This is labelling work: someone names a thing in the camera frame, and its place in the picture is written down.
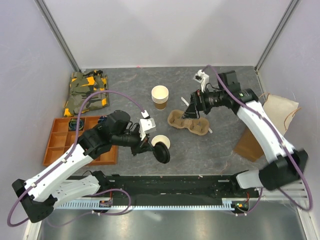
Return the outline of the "cardboard cup carrier tray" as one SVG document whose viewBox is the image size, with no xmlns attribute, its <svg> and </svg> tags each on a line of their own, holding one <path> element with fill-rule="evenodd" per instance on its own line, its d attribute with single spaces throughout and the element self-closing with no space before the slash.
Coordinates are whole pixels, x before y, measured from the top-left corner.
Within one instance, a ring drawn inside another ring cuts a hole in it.
<svg viewBox="0 0 320 240">
<path fill-rule="evenodd" d="M 172 110 L 167 118 L 168 124 L 177 129 L 188 129 L 198 136 L 204 136 L 209 132 L 210 123 L 206 118 L 182 118 L 183 113 L 182 110 Z"/>
</svg>

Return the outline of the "black plastic cup lid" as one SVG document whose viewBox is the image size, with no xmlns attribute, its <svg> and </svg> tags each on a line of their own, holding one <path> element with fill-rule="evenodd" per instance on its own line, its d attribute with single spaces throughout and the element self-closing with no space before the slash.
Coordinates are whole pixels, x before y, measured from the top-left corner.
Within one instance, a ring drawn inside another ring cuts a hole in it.
<svg viewBox="0 0 320 240">
<path fill-rule="evenodd" d="M 171 157 L 167 146 L 163 142 L 157 142 L 153 147 L 153 155 L 156 160 L 162 164 L 167 164 Z"/>
</svg>

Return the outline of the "single brown paper cup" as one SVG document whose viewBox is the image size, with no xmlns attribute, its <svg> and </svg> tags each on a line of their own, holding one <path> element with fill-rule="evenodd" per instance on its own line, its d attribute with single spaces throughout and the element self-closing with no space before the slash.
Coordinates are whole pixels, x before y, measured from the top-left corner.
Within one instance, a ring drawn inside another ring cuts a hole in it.
<svg viewBox="0 0 320 240">
<path fill-rule="evenodd" d="M 163 143 L 169 149 L 171 146 L 170 139 L 165 135 L 156 135 L 152 140 L 151 144 L 155 146 L 157 143 Z"/>
</svg>

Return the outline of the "brown paper bag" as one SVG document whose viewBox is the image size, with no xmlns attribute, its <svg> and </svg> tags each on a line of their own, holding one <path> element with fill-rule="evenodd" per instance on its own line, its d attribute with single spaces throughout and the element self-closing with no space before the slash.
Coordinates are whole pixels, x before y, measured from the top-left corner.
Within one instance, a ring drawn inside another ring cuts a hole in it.
<svg viewBox="0 0 320 240">
<path fill-rule="evenodd" d="M 252 162 L 265 156 L 268 163 L 279 155 L 286 155 L 282 144 L 292 154 L 295 147 L 284 138 L 284 134 L 301 109 L 299 103 L 269 93 L 263 104 L 253 100 L 246 105 L 260 116 L 242 106 L 239 108 L 237 116 L 245 123 L 246 129 L 233 151 Z"/>
</svg>

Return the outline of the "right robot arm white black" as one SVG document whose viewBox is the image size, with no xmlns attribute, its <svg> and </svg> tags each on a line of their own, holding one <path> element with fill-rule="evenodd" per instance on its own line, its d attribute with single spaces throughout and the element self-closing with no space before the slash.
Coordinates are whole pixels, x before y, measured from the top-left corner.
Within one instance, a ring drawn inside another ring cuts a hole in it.
<svg viewBox="0 0 320 240">
<path fill-rule="evenodd" d="M 308 154 L 296 150 L 271 123 L 257 95 L 250 89 L 242 89 L 235 71 L 218 74 L 218 88 L 210 91 L 209 75 L 200 69 L 193 78 L 201 88 L 192 92 L 184 119 L 198 119 L 200 113 L 208 114 L 212 108 L 227 107 L 242 120 L 251 131 L 267 160 L 260 170 L 247 170 L 235 174 L 229 191 L 235 197 L 242 196 L 249 188 L 276 190 L 299 180 L 304 171 Z"/>
</svg>

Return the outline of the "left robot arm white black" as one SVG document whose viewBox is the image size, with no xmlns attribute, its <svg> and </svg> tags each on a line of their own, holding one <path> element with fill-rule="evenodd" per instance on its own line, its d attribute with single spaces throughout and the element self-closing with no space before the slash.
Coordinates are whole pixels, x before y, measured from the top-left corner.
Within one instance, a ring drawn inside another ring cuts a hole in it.
<svg viewBox="0 0 320 240">
<path fill-rule="evenodd" d="M 77 134 L 74 144 L 41 173 L 28 180 L 13 182 L 12 188 L 27 219 L 37 223 L 66 202 L 85 196 L 106 196 L 110 185 L 101 172 L 67 185 L 62 183 L 83 166 L 109 152 L 113 146 L 130 147 L 133 155 L 152 151 L 154 148 L 149 143 L 149 136 L 156 130 L 156 123 L 146 111 L 142 116 L 131 130 L 128 127 L 130 115 L 122 110 L 114 111 L 93 128 Z"/>
</svg>

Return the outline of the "white stir stick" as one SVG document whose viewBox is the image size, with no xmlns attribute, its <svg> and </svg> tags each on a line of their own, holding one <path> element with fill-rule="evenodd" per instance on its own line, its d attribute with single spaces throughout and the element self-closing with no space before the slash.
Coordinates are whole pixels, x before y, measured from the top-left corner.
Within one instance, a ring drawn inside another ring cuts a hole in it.
<svg viewBox="0 0 320 240">
<path fill-rule="evenodd" d="M 184 104 L 185 104 L 187 107 L 189 106 L 189 103 L 187 102 L 187 100 L 185 100 L 184 97 L 181 97 L 181 100 L 184 102 Z M 208 128 L 208 131 L 209 131 L 210 134 L 213 133 L 213 131 L 212 131 L 212 129 L 211 129 L 210 127 Z"/>
</svg>

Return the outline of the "stack of paper cups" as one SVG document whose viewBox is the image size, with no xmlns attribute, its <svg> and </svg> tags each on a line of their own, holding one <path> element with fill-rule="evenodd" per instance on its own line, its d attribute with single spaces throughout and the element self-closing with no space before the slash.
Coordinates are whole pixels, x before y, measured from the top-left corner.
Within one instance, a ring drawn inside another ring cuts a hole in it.
<svg viewBox="0 0 320 240">
<path fill-rule="evenodd" d="M 164 110 L 169 99 L 169 90 L 163 85 L 157 85 L 151 90 L 151 98 L 158 110 Z"/>
</svg>

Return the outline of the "orange wooden compartment tray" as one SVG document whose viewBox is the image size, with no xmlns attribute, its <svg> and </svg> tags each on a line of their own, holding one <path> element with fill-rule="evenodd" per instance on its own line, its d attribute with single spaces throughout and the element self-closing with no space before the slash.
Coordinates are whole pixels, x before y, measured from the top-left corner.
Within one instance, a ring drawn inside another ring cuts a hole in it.
<svg viewBox="0 0 320 240">
<path fill-rule="evenodd" d="M 56 161 L 74 143 L 76 136 L 76 121 L 76 117 L 54 119 L 43 158 L 43 165 L 45 167 Z M 117 146 L 112 146 L 109 152 L 102 154 L 88 165 L 115 165 L 118 161 L 118 152 L 119 148 Z"/>
</svg>

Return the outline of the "camouflage cloth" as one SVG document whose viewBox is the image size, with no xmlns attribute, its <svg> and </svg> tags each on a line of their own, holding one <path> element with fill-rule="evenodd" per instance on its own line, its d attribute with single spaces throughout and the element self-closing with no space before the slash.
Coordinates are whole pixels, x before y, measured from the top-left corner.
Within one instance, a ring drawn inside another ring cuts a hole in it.
<svg viewBox="0 0 320 240">
<path fill-rule="evenodd" d="M 108 89 L 108 77 L 100 69 L 73 72 L 69 81 L 69 94 L 63 116 L 99 110 L 109 104 L 109 95 L 101 93 Z"/>
</svg>

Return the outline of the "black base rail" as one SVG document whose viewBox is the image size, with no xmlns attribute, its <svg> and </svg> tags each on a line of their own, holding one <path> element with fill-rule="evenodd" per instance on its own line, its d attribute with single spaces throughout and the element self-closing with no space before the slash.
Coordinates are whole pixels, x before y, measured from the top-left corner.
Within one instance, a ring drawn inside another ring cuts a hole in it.
<svg viewBox="0 0 320 240">
<path fill-rule="evenodd" d="M 241 189 L 231 175 L 104 175 L 93 171 L 102 183 L 99 191 L 116 205 L 182 206 L 221 205 L 223 199 L 257 198 L 254 188 Z"/>
</svg>

